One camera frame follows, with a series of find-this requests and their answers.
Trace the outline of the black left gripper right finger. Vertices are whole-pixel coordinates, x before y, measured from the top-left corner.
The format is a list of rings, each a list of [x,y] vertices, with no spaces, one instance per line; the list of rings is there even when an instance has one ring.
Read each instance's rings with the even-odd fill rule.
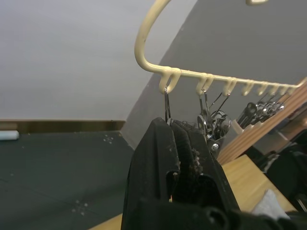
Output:
[[[223,213],[239,211],[227,177],[208,150],[203,134],[188,125],[189,212],[217,209]]]

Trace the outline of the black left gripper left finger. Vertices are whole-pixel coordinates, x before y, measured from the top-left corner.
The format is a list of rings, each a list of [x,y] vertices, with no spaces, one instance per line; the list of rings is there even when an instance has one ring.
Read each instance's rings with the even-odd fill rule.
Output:
[[[121,228],[158,230],[170,211],[169,199],[180,175],[172,128],[158,117],[149,125],[131,159]]]

